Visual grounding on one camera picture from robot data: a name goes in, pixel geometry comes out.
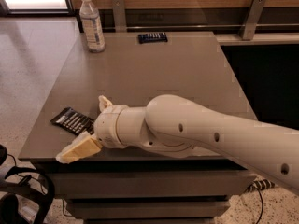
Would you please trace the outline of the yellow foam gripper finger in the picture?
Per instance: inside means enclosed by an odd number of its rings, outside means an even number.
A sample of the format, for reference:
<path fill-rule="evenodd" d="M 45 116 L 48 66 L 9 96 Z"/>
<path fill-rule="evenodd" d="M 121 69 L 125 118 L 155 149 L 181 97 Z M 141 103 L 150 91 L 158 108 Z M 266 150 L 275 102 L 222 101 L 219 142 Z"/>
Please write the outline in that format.
<path fill-rule="evenodd" d="M 102 147 L 94 134 L 83 132 L 56 156 L 56 160 L 59 163 L 69 164 L 100 152 Z"/>
<path fill-rule="evenodd" d="M 111 101 L 108 100 L 104 95 L 100 95 L 98 97 L 98 101 L 99 101 L 99 109 L 101 112 L 103 112 L 107 107 L 112 105 Z"/>

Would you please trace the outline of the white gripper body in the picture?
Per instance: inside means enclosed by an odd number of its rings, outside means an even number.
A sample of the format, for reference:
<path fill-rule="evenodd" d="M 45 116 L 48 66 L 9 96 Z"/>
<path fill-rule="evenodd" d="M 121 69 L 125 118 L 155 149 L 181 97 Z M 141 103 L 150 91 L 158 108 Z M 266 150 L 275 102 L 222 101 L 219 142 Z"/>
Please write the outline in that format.
<path fill-rule="evenodd" d="M 110 105 L 95 120 L 94 134 L 100 143 L 107 148 L 125 148 L 117 134 L 117 122 L 127 105 Z"/>

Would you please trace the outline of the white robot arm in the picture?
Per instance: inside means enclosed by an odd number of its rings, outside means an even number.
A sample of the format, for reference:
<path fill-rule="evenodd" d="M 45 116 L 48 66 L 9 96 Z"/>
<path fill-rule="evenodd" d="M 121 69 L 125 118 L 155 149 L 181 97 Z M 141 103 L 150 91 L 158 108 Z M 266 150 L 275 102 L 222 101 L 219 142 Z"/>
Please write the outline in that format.
<path fill-rule="evenodd" d="M 138 147 L 172 158 L 207 149 L 294 194 L 299 193 L 299 132 L 226 115 L 176 95 L 160 95 L 142 107 L 113 105 L 99 97 L 93 132 L 80 134 L 57 156 L 60 163 L 90 157 L 103 147 Z"/>

